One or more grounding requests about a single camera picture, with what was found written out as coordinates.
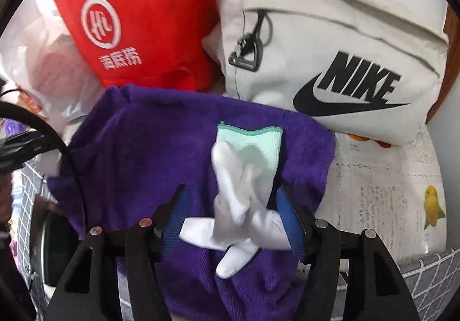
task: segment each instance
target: purple towel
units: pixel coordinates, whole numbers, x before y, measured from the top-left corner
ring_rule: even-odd
[[[274,190],[288,185],[296,203],[316,211],[334,158],[334,136],[311,117],[278,108],[195,92],[110,88],[85,119],[70,148],[83,176],[89,226],[128,228],[150,216],[184,183],[190,217],[213,217],[217,182],[211,147],[217,126],[284,129]],[[48,185],[81,233],[80,197],[69,168]],[[274,193],[269,208],[274,208]],[[197,320],[290,319],[303,291],[290,251],[259,250],[231,279],[215,269],[224,253],[179,241],[158,266],[171,311]]]

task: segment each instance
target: nike swoosh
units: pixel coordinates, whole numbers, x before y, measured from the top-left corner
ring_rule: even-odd
[[[307,83],[296,94],[293,100],[293,105],[298,112],[307,114],[314,117],[334,116],[344,114],[354,114],[356,112],[377,111],[380,109],[394,108],[406,106],[409,103],[402,104],[375,104],[375,103],[326,103],[319,101],[314,93],[313,87],[315,86],[318,76]]]

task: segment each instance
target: black buckle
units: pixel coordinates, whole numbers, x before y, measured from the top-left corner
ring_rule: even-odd
[[[258,10],[257,24],[252,33],[246,33],[237,42],[235,51],[230,54],[229,64],[237,68],[245,69],[251,72],[257,72],[262,63],[264,45],[260,40],[260,29],[264,21],[267,11]],[[254,53],[254,59],[248,60],[245,56]]]

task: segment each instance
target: fabric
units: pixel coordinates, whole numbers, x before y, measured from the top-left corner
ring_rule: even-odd
[[[266,206],[278,168],[282,129],[246,131],[218,126],[211,158],[219,193],[215,218],[187,218],[180,238],[198,247],[225,251],[216,268],[220,278],[241,270],[259,247],[290,250],[281,218]]]
[[[128,85],[107,90],[70,144],[90,227],[127,228],[168,202],[181,183],[193,196],[189,217],[213,217],[218,188],[210,157],[221,121],[246,130],[282,128],[274,189],[289,186],[296,203],[316,211],[335,140],[312,118],[210,94]],[[67,164],[48,185],[81,233],[80,196]],[[261,250],[229,280],[215,276],[223,256],[179,241],[157,271],[170,310],[199,320],[293,315],[303,289],[293,287],[298,259],[291,252]]]
[[[395,145],[415,137],[438,98],[447,36],[394,0],[221,0],[220,13],[230,97]],[[251,72],[229,59],[260,20],[245,46],[247,64],[260,59]]]
[[[216,0],[54,1],[104,86],[133,83],[194,91],[212,86],[213,66],[201,40],[218,22]]]

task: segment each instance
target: nike logo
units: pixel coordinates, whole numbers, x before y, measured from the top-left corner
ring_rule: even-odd
[[[318,100],[313,93],[313,89],[321,76],[319,74],[296,94],[293,100],[294,108],[303,114],[322,117],[377,111],[409,104],[387,104],[387,99],[383,98],[385,94],[394,91],[395,87],[392,84],[395,81],[399,81],[401,75],[386,68],[381,69],[380,65],[357,56],[353,56],[350,61],[348,59],[349,55],[347,53],[339,51],[318,84],[318,88],[326,90],[333,83],[332,92],[357,99],[361,99],[366,94],[365,101],[367,103],[326,103]],[[377,84],[385,77],[386,80],[380,90],[375,93]]]

